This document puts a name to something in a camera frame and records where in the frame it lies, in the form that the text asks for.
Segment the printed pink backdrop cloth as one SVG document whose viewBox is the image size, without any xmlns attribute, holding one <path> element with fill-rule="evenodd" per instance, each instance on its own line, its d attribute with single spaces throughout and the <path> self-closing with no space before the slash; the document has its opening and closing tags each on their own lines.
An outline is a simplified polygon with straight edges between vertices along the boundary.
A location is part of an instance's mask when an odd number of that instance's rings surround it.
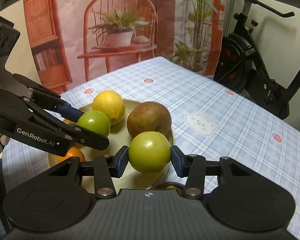
<svg viewBox="0 0 300 240">
<path fill-rule="evenodd" d="M 156 56 L 215 74 L 225 0 L 23 2 L 40 82 L 57 93 Z"/>
</svg>

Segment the orange tangerine front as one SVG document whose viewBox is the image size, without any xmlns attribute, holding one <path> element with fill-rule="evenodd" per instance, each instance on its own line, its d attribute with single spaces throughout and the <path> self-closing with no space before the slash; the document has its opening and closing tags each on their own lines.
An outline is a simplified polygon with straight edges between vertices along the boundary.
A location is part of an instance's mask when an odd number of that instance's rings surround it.
<svg viewBox="0 0 300 240">
<path fill-rule="evenodd" d="M 83 152 L 76 147 L 72 147 L 70 148 L 70 150 L 68 150 L 67 154 L 64 157 L 61 156 L 57 157 L 57 163 L 61 163 L 62 161 L 71 157 L 79 157 L 81 162 L 85 161 L 85 156 Z"/>
</svg>

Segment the red brown apple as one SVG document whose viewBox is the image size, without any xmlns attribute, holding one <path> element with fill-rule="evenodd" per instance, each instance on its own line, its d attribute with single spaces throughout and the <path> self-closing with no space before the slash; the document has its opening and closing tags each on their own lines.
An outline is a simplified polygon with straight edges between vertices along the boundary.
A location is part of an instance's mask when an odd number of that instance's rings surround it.
<svg viewBox="0 0 300 240">
<path fill-rule="evenodd" d="M 167 136 L 172 126 L 172 118 L 168 109 L 157 102 L 143 102 L 129 114 L 127 129 L 134 138 L 143 132 L 160 132 Z"/>
</svg>

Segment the black exercise bike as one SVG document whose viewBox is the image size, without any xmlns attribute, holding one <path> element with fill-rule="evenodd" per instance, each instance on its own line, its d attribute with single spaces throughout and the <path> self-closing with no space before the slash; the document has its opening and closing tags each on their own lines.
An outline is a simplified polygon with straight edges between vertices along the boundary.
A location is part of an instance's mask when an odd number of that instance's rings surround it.
<svg viewBox="0 0 300 240">
<path fill-rule="evenodd" d="M 246 25 L 252 4 L 257 4 L 282 18 L 295 15 L 292 11 L 281 13 L 259 0 L 244 0 L 241 13 L 234 14 L 237 21 L 234 31 L 222 38 L 213 79 L 236 93 L 246 91 L 250 100 L 283 120 L 289 116 L 289 101 L 300 88 L 300 69 L 287 88 L 269 77 L 251 35 L 258 22 L 252 21 L 250 28 Z"/>
</svg>

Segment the yellow lemon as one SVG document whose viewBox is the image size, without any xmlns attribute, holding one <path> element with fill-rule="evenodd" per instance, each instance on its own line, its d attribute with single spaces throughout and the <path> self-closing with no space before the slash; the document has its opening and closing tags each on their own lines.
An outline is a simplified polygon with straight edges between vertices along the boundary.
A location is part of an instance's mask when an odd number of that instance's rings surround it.
<svg viewBox="0 0 300 240">
<path fill-rule="evenodd" d="M 93 110 L 104 113 L 110 125 L 118 124 L 125 115 L 125 104 L 121 96 L 112 90 L 104 90 L 93 100 Z"/>
</svg>

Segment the blue plaid tablecloth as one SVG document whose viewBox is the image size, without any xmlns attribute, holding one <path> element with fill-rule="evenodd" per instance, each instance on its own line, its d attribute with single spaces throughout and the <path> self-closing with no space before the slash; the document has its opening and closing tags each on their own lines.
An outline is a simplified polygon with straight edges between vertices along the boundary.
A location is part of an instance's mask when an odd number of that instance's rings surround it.
<svg viewBox="0 0 300 240">
<path fill-rule="evenodd" d="M 300 132 L 222 85 L 162 57 L 133 64 L 62 94 L 75 107 L 103 90 L 123 98 L 156 101 L 172 116 L 175 142 L 186 153 L 223 155 L 287 189 L 296 212 L 288 227 L 300 239 Z"/>
</svg>

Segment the small green apple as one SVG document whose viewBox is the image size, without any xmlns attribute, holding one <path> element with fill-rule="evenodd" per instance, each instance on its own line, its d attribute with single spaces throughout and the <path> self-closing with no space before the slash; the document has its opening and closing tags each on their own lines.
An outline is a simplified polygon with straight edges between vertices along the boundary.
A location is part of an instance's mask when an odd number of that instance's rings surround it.
<svg viewBox="0 0 300 240">
<path fill-rule="evenodd" d="M 110 133 L 110 121 L 108 117 L 95 110 L 85 112 L 77 121 L 78 126 L 88 129 L 92 132 L 108 137 Z"/>
</svg>

